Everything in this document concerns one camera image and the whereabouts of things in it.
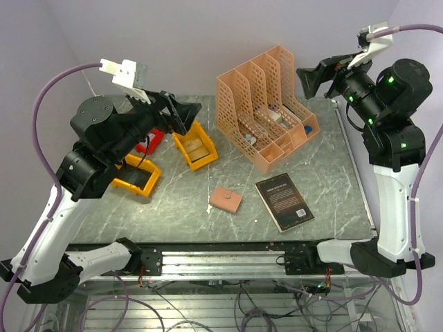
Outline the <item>red plastic bin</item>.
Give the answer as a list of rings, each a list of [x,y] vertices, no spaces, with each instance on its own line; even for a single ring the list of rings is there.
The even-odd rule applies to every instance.
[[[144,140],[143,142],[138,143],[135,147],[135,151],[140,154],[153,154],[164,136],[165,134],[158,129],[151,130],[148,135],[149,140]]]

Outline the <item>yellow bin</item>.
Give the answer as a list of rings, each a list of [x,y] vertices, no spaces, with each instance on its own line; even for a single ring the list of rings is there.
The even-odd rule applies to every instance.
[[[117,169],[117,176],[111,185],[145,198],[151,195],[161,175],[160,168],[152,161],[133,154],[128,154]]]
[[[197,120],[186,135],[173,133],[172,137],[175,147],[183,154],[192,171],[197,171],[219,158],[214,142]]]

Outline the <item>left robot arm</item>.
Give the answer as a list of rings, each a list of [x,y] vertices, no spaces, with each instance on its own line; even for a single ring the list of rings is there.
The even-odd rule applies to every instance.
[[[127,238],[86,252],[66,249],[136,145],[153,129],[188,133],[201,104],[180,102],[165,91],[128,100],[131,109],[120,113],[109,98],[92,97],[72,117],[78,141],[56,171],[43,214],[21,251],[1,262],[1,278],[18,284],[25,303],[56,304],[98,275],[113,270],[133,275],[140,269],[142,251]]]

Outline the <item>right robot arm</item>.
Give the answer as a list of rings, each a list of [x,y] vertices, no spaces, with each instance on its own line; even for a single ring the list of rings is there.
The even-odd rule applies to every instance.
[[[297,68],[305,97],[314,97],[321,84],[331,82],[326,98],[342,96],[347,109],[354,109],[364,125],[361,132],[379,189],[380,229],[377,237],[319,243],[305,257],[306,268],[315,274],[338,261],[338,250],[349,252],[347,262],[360,273],[392,278],[408,269],[430,268],[433,255],[426,252],[412,216],[416,189],[414,177],[424,166],[426,141],[411,116],[431,94],[428,69],[408,58],[398,59],[376,80],[368,76],[371,62],[351,66],[351,55],[324,59],[314,68]]]

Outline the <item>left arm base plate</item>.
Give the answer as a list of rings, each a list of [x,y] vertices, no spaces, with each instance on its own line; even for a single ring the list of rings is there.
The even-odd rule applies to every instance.
[[[134,243],[128,238],[119,238],[117,243],[124,245],[130,254],[129,261],[120,271],[126,275],[160,276],[163,267],[163,255],[154,246],[146,243]]]

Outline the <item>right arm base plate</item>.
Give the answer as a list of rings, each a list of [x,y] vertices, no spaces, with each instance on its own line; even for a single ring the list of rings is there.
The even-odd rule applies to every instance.
[[[325,263],[320,260],[316,245],[318,241],[283,242],[275,262],[283,266],[286,275],[343,275],[344,266],[338,263]]]

